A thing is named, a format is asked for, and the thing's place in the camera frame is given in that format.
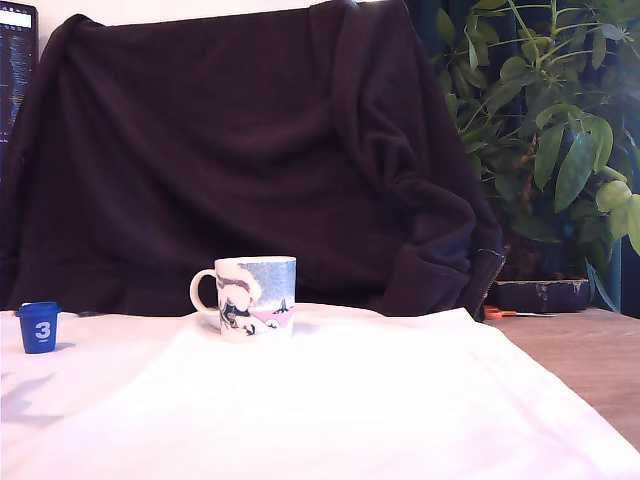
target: mug handle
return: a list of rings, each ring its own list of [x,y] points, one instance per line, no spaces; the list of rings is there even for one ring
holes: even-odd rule
[[[200,281],[207,275],[215,278],[216,280],[218,279],[216,271],[213,268],[208,268],[196,273],[196,275],[191,280],[191,285],[189,286],[189,296],[191,297],[191,303],[193,303],[193,306],[196,307],[196,310],[208,315],[217,315],[218,309],[206,307],[204,303],[202,303],[202,300],[200,300],[200,295],[198,295],[198,287],[200,286]]]

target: blue cup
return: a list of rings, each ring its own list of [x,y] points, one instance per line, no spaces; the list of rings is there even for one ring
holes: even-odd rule
[[[25,353],[46,353],[56,348],[58,313],[55,302],[28,303],[18,309]]]

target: monitor screen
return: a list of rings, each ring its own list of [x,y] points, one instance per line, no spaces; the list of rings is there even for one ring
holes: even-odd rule
[[[0,1],[0,163],[37,61],[37,10]]]

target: zipper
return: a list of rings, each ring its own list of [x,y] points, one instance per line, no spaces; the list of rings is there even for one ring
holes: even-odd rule
[[[473,315],[472,315],[473,318],[476,318],[478,316],[478,312],[480,311],[480,308],[482,307],[482,304],[484,303],[485,299],[487,298],[487,295],[489,294],[489,290],[491,289],[491,286],[494,284],[494,282],[496,281],[496,278],[498,278],[498,275],[500,275],[500,272],[504,268],[504,264],[507,262],[507,257],[506,256],[500,255],[500,258],[502,259],[502,262],[500,263],[500,266],[496,269],[496,272],[491,277],[491,280],[489,281],[489,284],[487,285],[487,288],[486,288],[486,290],[484,291],[484,293],[482,295],[482,299],[480,300],[480,303],[478,304],[478,307],[473,312]]]

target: jacket sleeve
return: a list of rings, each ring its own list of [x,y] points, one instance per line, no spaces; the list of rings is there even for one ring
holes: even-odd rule
[[[477,303],[493,273],[485,267],[487,279],[470,284],[471,260],[481,250],[500,256],[500,229],[402,1],[347,8],[332,92],[350,157],[370,187],[406,216],[406,241],[381,310],[474,310],[465,303]]]

